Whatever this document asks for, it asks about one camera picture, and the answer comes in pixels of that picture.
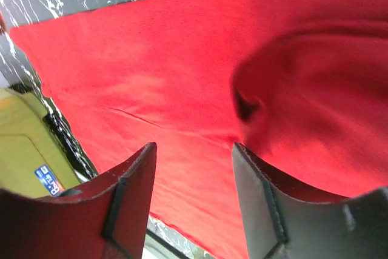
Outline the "red t shirt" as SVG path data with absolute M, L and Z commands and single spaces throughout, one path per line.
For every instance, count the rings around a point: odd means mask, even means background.
M 387 185 L 387 0 L 139 0 L 13 28 L 99 170 L 158 145 L 151 213 L 247 258 L 232 169 L 354 197 Z

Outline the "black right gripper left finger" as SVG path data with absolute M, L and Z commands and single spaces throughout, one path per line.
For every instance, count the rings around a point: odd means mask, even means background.
M 64 195 L 1 190 L 2 258 L 141 258 L 156 170 L 155 143 Z

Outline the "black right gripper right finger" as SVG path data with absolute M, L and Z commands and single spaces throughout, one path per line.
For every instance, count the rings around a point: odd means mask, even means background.
M 344 198 L 303 183 L 233 146 L 250 258 L 386 258 L 387 189 Z

